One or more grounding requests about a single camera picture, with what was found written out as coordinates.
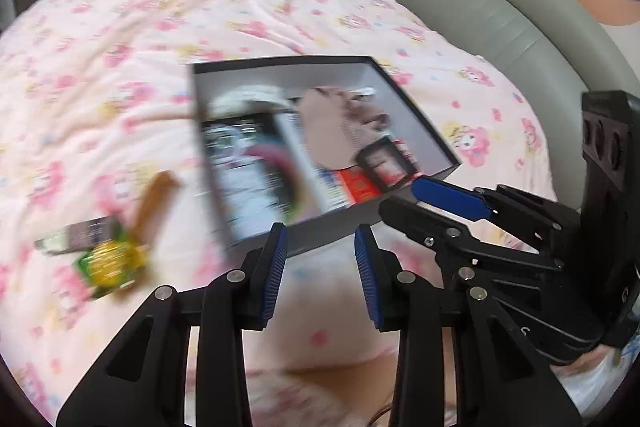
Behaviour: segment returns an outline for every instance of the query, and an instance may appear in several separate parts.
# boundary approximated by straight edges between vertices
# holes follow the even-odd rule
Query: ridged blue pad
[[[484,204],[481,197],[453,185],[430,180],[425,176],[412,183],[411,193],[419,201],[432,204],[470,221],[488,219],[492,215],[491,209]]]
[[[284,263],[287,260],[287,229],[282,227],[280,237],[278,238],[273,258],[271,259],[271,268],[264,283],[264,293],[262,297],[262,318],[265,321],[273,317],[276,309],[276,300],[278,299],[278,290],[280,289],[280,281],[282,280],[282,272],[284,271]]]
[[[364,299],[367,303],[367,310],[369,311],[369,318],[373,321],[375,327],[379,328],[382,311],[380,309],[380,298],[378,297],[378,282],[376,281],[376,276],[373,273],[373,267],[369,260],[367,245],[359,228],[356,229],[354,237],[354,250],[358,263],[358,271],[360,272],[360,281],[362,282],[362,291],[364,292]]]

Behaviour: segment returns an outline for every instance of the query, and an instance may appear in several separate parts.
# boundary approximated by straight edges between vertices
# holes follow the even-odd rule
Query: bed
[[[153,288],[206,285],[232,267],[203,196],[189,64],[291,54],[373,56],[460,156],[450,181],[557,194],[576,208],[580,92],[640,95],[620,52],[574,0],[40,0],[0,39],[0,353],[40,412],[30,413],[37,425],[54,421]],[[148,277],[124,297],[85,300],[73,259],[47,256],[34,241],[109,213],[130,221],[163,169],[181,189]],[[405,269],[437,282],[430,250],[374,231]],[[513,246],[488,225],[474,233]],[[270,327],[244,338],[249,371],[396,349],[397,337],[367,318],[352,241],[287,262]],[[25,405],[10,374],[2,378]]]

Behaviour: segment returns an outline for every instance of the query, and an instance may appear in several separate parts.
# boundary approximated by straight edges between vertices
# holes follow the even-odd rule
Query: bedsheet
[[[523,95],[394,0],[40,0],[0,39],[0,352],[47,419],[153,288],[199,287],[232,267],[203,194],[188,64],[291,54],[371,55],[460,156],[451,182],[554,197]],[[86,300],[72,254],[33,248],[70,223],[130,221],[165,169],[181,189],[137,288]],[[472,230],[517,246],[487,223]],[[437,282],[432,251],[384,225],[374,233]],[[290,369],[371,359],[397,342],[367,317],[351,236],[287,261],[275,316],[245,334],[244,353],[249,371]]]

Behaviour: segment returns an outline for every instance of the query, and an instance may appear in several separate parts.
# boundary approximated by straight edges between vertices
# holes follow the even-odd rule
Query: pink cloth
[[[40,0],[0,38],[0,352],[50,420],[156,286],[183,291],[231,268],[198,197],[186,65],[290,54],[371,55],[460,156],[451,182],[553,197],[545,137],[523,96],[393,0]],[[182,188],[150,276],[126,297],[84,301],[65,273],[75,257],[44,255],[34,241],[107,213],[129,221],[160,170]],[[486,223],[473,230],[511,241]],[[374,233],[406,269],[437,279],[430,250],[384,225]],[[273,320],[245,340],[250,370],[357,362],[397,345],[367,317],[353,237],[287,261]]]

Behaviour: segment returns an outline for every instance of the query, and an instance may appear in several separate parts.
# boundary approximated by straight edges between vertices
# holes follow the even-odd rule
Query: gray leather headboard
[[[452,44],[482,55],[523,92],[544,128],[559,201],[580,206],[580,93],[640,82],[576,0],[397,0]]]

